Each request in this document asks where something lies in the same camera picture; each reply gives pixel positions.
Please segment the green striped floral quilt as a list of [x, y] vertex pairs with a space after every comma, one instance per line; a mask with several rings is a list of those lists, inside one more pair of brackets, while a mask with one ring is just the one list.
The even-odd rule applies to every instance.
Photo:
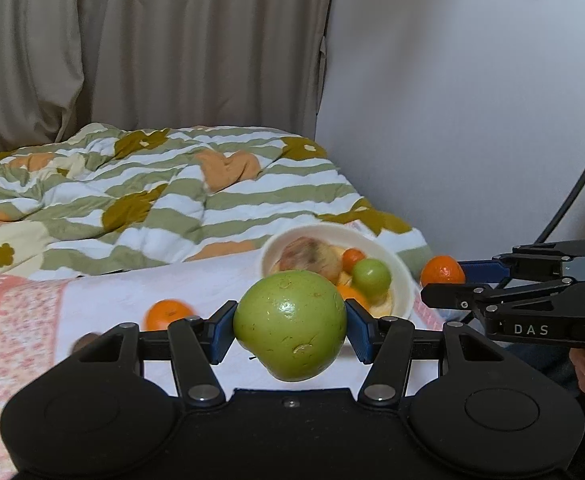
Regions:
[[65, 142], [0, 153], [0, 275], [61, 280], [251, 252], [315, 222], [364, 233], [413, 273], [431, 255], [321, 145], [285, 131], [94, 122]]

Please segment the small orange mandarin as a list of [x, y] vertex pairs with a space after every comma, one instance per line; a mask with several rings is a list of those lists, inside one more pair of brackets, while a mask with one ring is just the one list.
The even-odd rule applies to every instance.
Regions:
[[367, 256], [362, 250], [357, 248], [347, 248], [341, 256], [342, 270], [347, 274], [351, 274], [355, 264], [366, 258]]

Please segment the large orange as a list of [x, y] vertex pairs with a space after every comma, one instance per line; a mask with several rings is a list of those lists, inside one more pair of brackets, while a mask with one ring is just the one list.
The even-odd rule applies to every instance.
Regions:
[[176, 299], [164, 299], [156, 302], [147, 312], [144, 318], [144, 330], [166, 330], [168, 326], [182, 318], [194, 316], [196, 312], [189, 304]]

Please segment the pink floral tablecloth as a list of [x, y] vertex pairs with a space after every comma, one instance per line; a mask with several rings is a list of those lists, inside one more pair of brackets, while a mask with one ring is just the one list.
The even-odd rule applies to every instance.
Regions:
[[[376, 242], [398, 255], [418, 280], [422, 263], [431, 257], [428, 248], [417, 247], [419, 238], [415, 232], [382, 231]], [[201, 318], [226, 300], [240, 299], [261, 276], [260, 255], [254, 249], [74, 280], [27, 280], [16, 270], [0, 275], [0, 415], [14, 393], [65, 359], [74, 341], [87, 333], [102, 334], [124, 322], [143, 327], [146, 312], [164, 299], [189, 304]], [[357, 393], [367, 367], [359, 364], [350, 344], [343, 344], [321, 375], [306, 382], [279, 382], [235, 342], [214, 371], [227, 396], [236, 388], [347, 387]], [[9, 479], [14, 470], [0, 437], [0, 479]]]

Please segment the orange mandarin far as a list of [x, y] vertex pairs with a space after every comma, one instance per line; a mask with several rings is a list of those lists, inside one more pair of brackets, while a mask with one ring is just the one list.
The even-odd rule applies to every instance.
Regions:
[[448, 255], [431, 258], [422, 268], [420, 284], [465, 284], [466, 274], [457, 260]]

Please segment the cream oval duck dish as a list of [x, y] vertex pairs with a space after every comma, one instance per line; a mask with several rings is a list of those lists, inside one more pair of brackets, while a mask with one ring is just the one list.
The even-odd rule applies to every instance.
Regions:
[[404, 261], [361, 231], [335, 223], [296, 226], [261, 249], [259, 274], [306, 270], [327, 278], [345, 299], [357, 299], [376, 318], [409, 318], [417, 284]]

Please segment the large russet yellow apple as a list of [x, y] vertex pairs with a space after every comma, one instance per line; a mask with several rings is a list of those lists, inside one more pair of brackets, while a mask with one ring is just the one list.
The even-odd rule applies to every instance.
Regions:
[[337, 284], [342, 272], [340, 256], [329, 244], [314, 237], [299, 237], [290, 242], [278, 260], [279, 271], [304, 270]]

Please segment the small green apple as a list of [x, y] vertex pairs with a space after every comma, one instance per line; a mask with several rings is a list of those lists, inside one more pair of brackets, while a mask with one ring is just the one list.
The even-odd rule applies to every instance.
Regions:
[[370, 301], [379, 301], [387, 295], [392, 275], [385, 263], [375, 258], [359, 260], [352, 268], [352, 286]]

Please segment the beige curtain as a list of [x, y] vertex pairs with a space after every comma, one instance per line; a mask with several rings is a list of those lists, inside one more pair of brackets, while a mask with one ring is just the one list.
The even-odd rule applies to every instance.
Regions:
[[0, 152], [122, 129], [314, 136], [330, 0], [0, 0]]

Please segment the brown kiwi with sticker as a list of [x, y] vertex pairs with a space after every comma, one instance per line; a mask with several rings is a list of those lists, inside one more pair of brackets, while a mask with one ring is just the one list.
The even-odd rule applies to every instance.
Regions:
[[76, 339], [76, 341], [74, 341], [74, 344], [72, 344], [70, 353], [74, 354], [76, 352], [79, 352], [80, 350], [91, 344], [99, 337], [100, 337], [99, 333], [87, 333], [81, 336], [79, 339]]

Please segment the large green apple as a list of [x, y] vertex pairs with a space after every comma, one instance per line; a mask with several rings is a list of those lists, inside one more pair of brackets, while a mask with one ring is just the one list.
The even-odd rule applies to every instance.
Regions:
[[272, 376], [303, 382], [329, 367], [347, 335], [347, 309], [332, 282], [309, 271], [257, 281], [233, 318], [235, 338]]

